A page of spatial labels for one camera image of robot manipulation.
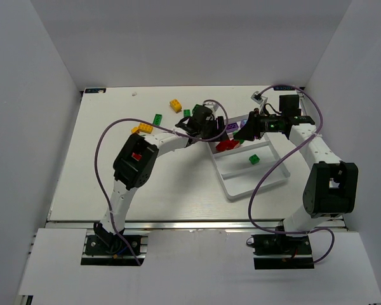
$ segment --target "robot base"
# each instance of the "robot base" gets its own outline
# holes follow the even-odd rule
[[[254,269],[314,269],[308,236],[253,235]]]
[[[140,255],[141,235],[124,235],[124,238],[130,243],[135,255]],[[116,239],[112,248],[109,249],[96,235],[89,235],[86,248],[86,256],[82,257],[81,265],[89,266],[137,266],[137,262],[131,255],[126,244]]]

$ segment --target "white wall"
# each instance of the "white wall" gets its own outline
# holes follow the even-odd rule
[[[324,139],[359,167],[358,230],[381,290],[381,1],[354,0],[308,85],[323,110]]]
[[[0,305],[45,222],[79,92],[29,0],[0,0]]]
[[[351,0],[32,0],[78,88],[305,85]]]

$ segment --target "purple lego brick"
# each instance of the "purple lego brick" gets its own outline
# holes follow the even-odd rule
[[[247,120],[244,119],[240,122],[240,128],[242,128],[247,123]]]
[[[238,129],[239,129],[239,125],[237,123],[231,123],[227,125],[226,132],[227,133],[235,132]]]

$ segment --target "white table surface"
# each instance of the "white table surface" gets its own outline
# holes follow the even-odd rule
[[[182,109],[192,109],[207,98],[221,102],[229,117],[248,114],[257,105],[253,92],[264,86],[182,86],[150,88],[108,88],[105,93],[84,94],[69,152],[65,160],[49,220],[91,221],[102,218],[106,202],[97,184],[93,158],[100,134],[121,118],[152,122],[163,115],[161,126],[171,128],[183,117],[169,106],[176,98]],[[293,91],[268,91],[268,102],[278,107],[278,96]],[[99,155],[100,176],[112,191],[112,163],[136,122],[121,123],[107,134]],[[161,132],[154,129],[153,134]],[[281,134],[269,134],[280,156],[294,148]],[[303,157],[296,153],[286,162],[291,173],[287,183],[260,193],[254,201],[256,219],[281,219],[302,204],[302,192],[309,175]],[[151,178],[133,199],[128,220],[245,220],[249,198],[229,201],[218,181],[208,148],[197,143],[180,152],[157,159]]]
[[[358,233],[315,269],[254,270],[247,232],[153,231],[141,267],[80,266],[85,229],[40,229],[19,294],[32,304],[358,305],[381,302]],[[314,257],[328,233],[309,236]]]

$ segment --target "white panel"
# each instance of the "white panel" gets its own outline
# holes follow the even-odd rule
[[[0,0],[0,304],[45,223],[79,92],[28,0]]]
[[[230,117],[248,114],[257,104],[251,94],[263,86],[186,86],[153,88],[108,88],[105,93],[84,94],[68,156],[53,199],[50,220],[99,220],[107,204],[93,170],[95,148],[103,130],[121,118],[154,119],[163,115],[161,125],[172,128],[183,118],[169,106],[177,98],[183,109],[192,109],[207,98],[215,98]],[[268,102],[278,107],[280,94],[268,91]],[[116,125],[105,137],[100,154],[100,176],[109,194],[113,188],[112,163],[136,122]],[[155,128],[153,134],[161,133]],[[295,146],[282,134],[268,134],[280,156]],[[255,198],[252,215],[256,219],[280,219],[302,205],[309,176],[303,157],[296,153],[285,163],[291,177],[284,184],[261,192]],[[249,183],[259,177],[248,176]],[[229,201],[223,192],[205,143],[197,143],[157,159],[152,175],[136,193],[127,220],[237,220],[247,219],[248,197]]]
[[[305,85],[350,0],[32,0],[85,86]]]
[[[381,289],[381,1],[353,1],[308,84],[323,110],[325,141],[359,167],[360,232]]]
[[[357,233],[337,233],[312,270],[254,270],[248,233],[153,231],[141,267],[80,266],[85,230],[40,229],[20,288],[33,304],[296,304],[381,302]],[[330,235],[311,236],[314,255]]]

